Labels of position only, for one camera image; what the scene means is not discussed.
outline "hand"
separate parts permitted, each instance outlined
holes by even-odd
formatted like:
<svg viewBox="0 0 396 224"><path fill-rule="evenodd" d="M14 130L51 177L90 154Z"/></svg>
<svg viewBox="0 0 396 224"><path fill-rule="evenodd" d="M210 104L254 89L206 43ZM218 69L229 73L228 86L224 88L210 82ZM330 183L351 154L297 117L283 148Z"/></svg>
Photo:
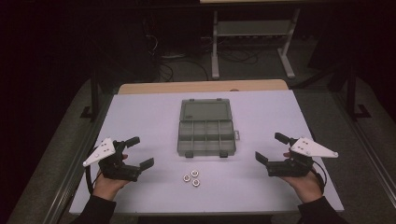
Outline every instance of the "hand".
<svg viewBox="0 0 396 224"><path fill-rule="evenodd" d="M283 155L285 157L290 156L289 152L284 153ZM312 172L309 172L306 176L282 176L280 178L288 182L294 188L297 196L303 203L313 202L323 196L320 190L319 181Z"/></svg>
<svg viewBox="0 0 396 224"><path fill-rule="evenodd" d="M128 155L123 155L123 159L125 160L126 158L128 158ZM119 190L131 182L129 180L105 178L100 171L98 174L92 195L109 201L113 201Z"/></svg>

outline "dark background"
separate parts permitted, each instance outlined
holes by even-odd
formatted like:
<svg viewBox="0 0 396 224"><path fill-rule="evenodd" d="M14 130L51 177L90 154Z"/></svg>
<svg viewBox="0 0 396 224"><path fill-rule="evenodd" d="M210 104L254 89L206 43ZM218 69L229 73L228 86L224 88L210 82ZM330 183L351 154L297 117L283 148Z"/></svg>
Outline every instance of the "dark background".
<svg viewBox="0 0 396 224"><path fill-rule="evenodd" d="M99 4L86 1L83 5L92 3ZM7 221L67 107L92 72L97 72L100 86L108 92L125 82L150 82L157 69L148 54L147 33L173 48L199 53L194 43L198 45L200 36L211 30L207 11L81 13L76 9L84 6L79 5L72 1L0 3L0 223ZM350 55L359 76L394 119L395 8L392 1L360 7L305 7L294 36L319 39L312 67L325 69ZM238 17L250 19L249 14ZM174 17L183 20L174 21ZM188 32L175 41L178 30Z"/></svg>

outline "cable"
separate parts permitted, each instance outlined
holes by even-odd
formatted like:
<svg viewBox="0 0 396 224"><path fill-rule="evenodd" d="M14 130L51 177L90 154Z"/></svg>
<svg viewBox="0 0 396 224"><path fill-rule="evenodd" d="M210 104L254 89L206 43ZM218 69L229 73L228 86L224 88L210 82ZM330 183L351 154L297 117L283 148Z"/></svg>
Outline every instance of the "cable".
<svg viewBox="0 0 396 224"><path fill-rule="evenodd" d="M170 70L170 73L166 73L165 71L163 71L163 69L161 68L161 66L164 66L164 67L168 68L168 69ZM164 76L161 74L161 72L163 72L164 74L168 75L169 77L164 77ZM173 69L172 69L169 65L166 65L166 64L163 64L163 63L160 64L160 82L161 82L161 77L163 77L163 79L164 79L165 82L169 82L169 81L171 81L171 80L174 81L174 79L173 79L173 74L174 74L174 71L173 71Z"/></svg>
<svg viewBox="0 0 396 224"><path fill-rule="evenodd" d="M172 62L164 62L164 63L194 63L194 64L198 65L199 67L201 67L204 70L205 76L206 76L206 81L209 80L209 75L207 74L206 69L203 66L201 66L199 63L196 63L194 61L186 61L186 60L184 60L184 61L172 61Z"/></svg>
<svg viewBox="0 0 396 224"><path fill-rule="evenodd" d="M99 174L96 176L95 180L93 180L93 182L92 182L92 185L94 185L94 184L95 184L96 180L98 179L99 175L101 175L101 174L102 174L102 171L101 171L101 172L99 172Z"/></svg>
<svg viewBox="0 0 396 224"><path fill-rule="evenodd" d="M148 51L148 53L151 54L151 56L154 56L154 54L155 54L155 49L158 47L158 39L157 39L157 37L155 37L155 35L146 35L146 37L148 37L148 38L153 38L153 39L155 40L155 45L154 45L154 47L152 48L151 51Z"/></svg>
<svg viewBox="0 0 396 224"><path fill-rule="evenodd" d="M258 52L252 52L251 54L249 52L246 52L244 50L238 50L239 52L245 53L247 55L246 58L238 58L232 53L226 53L225 51L219 51L218 55L220 58L222 58L225 61L232 62L232 63L243 63L243 64L255 64L259 61L259 54L262 52L262 50L259 50ZM254 59L253 62L247 63L248 60Z"/></svg>
<svg viewBox="0 0 396 224"><path fill-rule="evenodd" d="M223 37L223 39L222 39L220 42L218 42L218 46L221 46L221 45L222 45L224 42L226 42L229 38L230 38L229 36ZM213 49L213 39L212 39L212 37L211 37L211 36L203 36L203 37L201 37L201 39L209 39L210 42L209 42L208 44L201 43L202 46L201 46L200 48L201 48L204 52L212 51L212 49Z"/></svg>
<svg viewBox="0 0 396 224"><path fill-rule="evenodd" d="M186 56L187 56L187 54L182 53L182 54L175 54L175 55L169 55L169 56L163 55L163 56L161 56L161 58L163 58L163 59L178 59L178 58L184 58Z"/></svg>
<svg viewBox="0 0 396 224"><path fill-rule="evenodd" d="M314 161L314 163L322 170L322 172L324 174L324 186L323 186L323 188L324 188L324 187L326 187L326 184L327 184L326 172L324 171L323 167L319 163L317 163L316 161Z"/></svg>
<svg viewBox="0 0 396 224"><path fill-rule="evenodd" d="M88 192L93 193L93 184L91 179L91 166L85 167L85 180L87 181Z"/></svg>

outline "metal nut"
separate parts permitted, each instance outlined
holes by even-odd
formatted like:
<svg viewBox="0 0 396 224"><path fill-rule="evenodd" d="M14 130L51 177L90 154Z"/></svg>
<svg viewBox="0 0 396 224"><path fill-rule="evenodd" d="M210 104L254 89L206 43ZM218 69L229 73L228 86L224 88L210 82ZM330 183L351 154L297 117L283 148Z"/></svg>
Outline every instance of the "metal nut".
<svg viewBox="0 0 396 224"><path fill-rule="evenodd" d="M193 176L193 177L197 177L198 176L198 171L197 170L193 170L192 172L191 172L191 175Z"/></svg>
<svg viewBox="0 0 396 224"><path fill-rule="evenodd" d="M198 187L200 185L199 179L194 179L192 181L192 185L195 186L195 187Z"/></svg>
<svg viewBox="0 0 396 224"><path fill-rule="evenodd" d="M189 182L191 179L190 179L189 175L184 175L183 180L184 180L184 182Z"/></svg>

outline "white tabletop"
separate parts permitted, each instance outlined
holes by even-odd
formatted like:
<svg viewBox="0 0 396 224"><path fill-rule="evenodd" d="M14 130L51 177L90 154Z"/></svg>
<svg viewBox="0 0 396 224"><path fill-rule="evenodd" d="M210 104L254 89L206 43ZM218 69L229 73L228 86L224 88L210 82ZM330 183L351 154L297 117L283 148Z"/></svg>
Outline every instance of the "white tabletop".
<svg viewBox="0 0 396 224"><path fill-rule="evenodd" d="M223 159L179 157L177 133L181 101L216 98L230 100L234 129L240 133L235 155ZM282 153L288 146L275 140L275 133L293 138L311 136L292 91L116 95L97 144L106 137L124 141L139 136L138 145L124 150L129 154L125 163L137 166L153 157L155 164L144 171L137 182L119 192L115 212L132 215L296 212L301 201L293 189L283 180L269 177L265 167L255 160L255 151L269 161L285 160ZM314 160L324 167L320 158ZM97 170L97 163L93 164L92 175ZM200 173L198 188L183 181L183 176L192 170ZM335 210L344 210L329 175L325 196ZM83 176L70 213L81 213L89 197Z"/></svg>

